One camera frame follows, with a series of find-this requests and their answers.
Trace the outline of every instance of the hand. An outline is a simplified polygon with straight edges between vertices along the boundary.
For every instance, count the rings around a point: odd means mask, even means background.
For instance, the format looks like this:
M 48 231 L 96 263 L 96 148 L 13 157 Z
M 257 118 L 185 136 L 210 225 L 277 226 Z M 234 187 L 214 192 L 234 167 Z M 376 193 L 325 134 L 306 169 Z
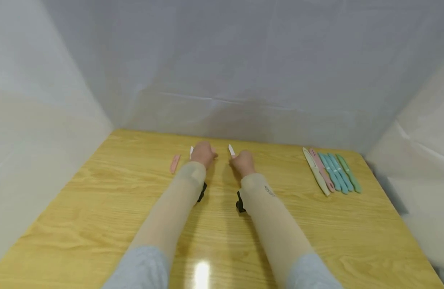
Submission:
M 197 161 L 198 163 L 203 164 L 206 169 L 208 169 L 214 159 L 218 156 L 219 155 L 215 153 L 215 149 L 211 147 L 209 142 L 199 142 L 195 145 L 190 159 L 191 161 Z
M 253 156 L 249 151 L 241 151 L 239 155 L 230 159 L 230 164 L 236 168 L 236 170 L 241 174 L 242 178 L 255 173 Z

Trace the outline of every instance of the blue knife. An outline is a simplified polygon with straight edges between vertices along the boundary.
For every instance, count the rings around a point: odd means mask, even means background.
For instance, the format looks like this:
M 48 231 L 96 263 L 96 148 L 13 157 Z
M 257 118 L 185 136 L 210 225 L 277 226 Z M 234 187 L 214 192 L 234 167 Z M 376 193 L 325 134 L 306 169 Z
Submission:
M 349 189 L 349 191 L 353 191 L 353 185 L 350 182 L 347 174 L 340 167 L 339 163 L 337 162 L 337 159 L 331 153 L 328 153 L 328 155 L 329 155 L 329 158 L 331 158 L 332 164 L 334 165 L 334 167 L 336 168 L 336 170 L 338 171 L 338 173 L 341 175 L 342 179 L 344 180 L 345 184 L 347 185 L 347 188 Z
M 332 183 L 334 183 L 334 188 L 336 189 L 336 191 L 340 191 L 341 185 L 340 185 L 339 181 L 337 180 L 336 176 L 334 175 L 334 172 L 331 170 L 331 167 L 329 166 L 328 161 L 326 161 L 325 155 L 323 155 L 322 153 L 318 153 L 318 155 L 320 156 L 320 159 L 323 162 L 323 165 L 326 168 L 326 171 L 328 172 Z
M 342 179 L 342 176 L 338 173 L 337 168 L 334 167 L 334 164 L 331 161 L 331 158 L 329 158 L 328 155 L 324 155 L 326 161 L 328 162 L 329 166 L 331 167 L 331 170 L 334 172 L 337 180 L 339 181 L 340 185 L 341 185 L 341 191 L 344 194 L 348 194 L 349 193 L 349 189 L 347 188 L 347 185 L 345 184 L 344 180 Z

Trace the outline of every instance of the wood grain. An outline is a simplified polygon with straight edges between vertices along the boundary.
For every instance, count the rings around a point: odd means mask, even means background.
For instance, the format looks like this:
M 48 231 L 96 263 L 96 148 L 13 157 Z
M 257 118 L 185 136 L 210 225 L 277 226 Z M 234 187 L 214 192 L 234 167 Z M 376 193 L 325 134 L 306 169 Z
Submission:
M 0 288 L 100 288 L 170 183 L 173 156 L 182 155 L 181 167 L 199 140 L 114 131 L 0 261 Z M 210 142 L 219 158 L 180 237 L 170 288 L 194 288 L 200 264 L 209 266 L 209 288 L 276 287 L 249 216 L 236 211 L 228 143 L 255 154 L 257 170 L 345 288 L 443 288 L 358 153 L 317 149 L 344 156 L 363 188 L 326 198 L 301 147 Z

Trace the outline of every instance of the white wall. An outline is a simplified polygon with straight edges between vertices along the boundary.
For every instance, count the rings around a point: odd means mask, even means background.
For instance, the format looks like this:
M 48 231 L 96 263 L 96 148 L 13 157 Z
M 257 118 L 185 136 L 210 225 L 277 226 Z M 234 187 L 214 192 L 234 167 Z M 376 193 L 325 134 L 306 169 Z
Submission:
M 444 274 L 444 65 L 367 160 L 423 251 Z
M 45 7 L 0 1 L 0 258 L 111 130 Z
M 444 58 L 444 0 L 112 1 L 126 128 L 367 152 Z

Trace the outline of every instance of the pink knife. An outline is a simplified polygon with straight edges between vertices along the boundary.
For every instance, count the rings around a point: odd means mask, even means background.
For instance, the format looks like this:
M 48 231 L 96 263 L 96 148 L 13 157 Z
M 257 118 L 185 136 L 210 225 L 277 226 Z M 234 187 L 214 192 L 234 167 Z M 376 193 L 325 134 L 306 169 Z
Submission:
M 316 163 L 316 166 L 320 169 L 320 174 L 323 177 L 324 181 L 326 182 L 326 185 L 328 186 L 328 189 L 331 192 L 334 192 L 334 184 L 331 182 L 331 179 L 328 176 L 328 173 L 326 173 L 326 170 L 324 168 L 324 165 L 320 159 L 320 157 L 318 156 L 318 154 L 315 152 L 314 149 L 309 149 L 310 155 L 313 158 L 313 160 Z

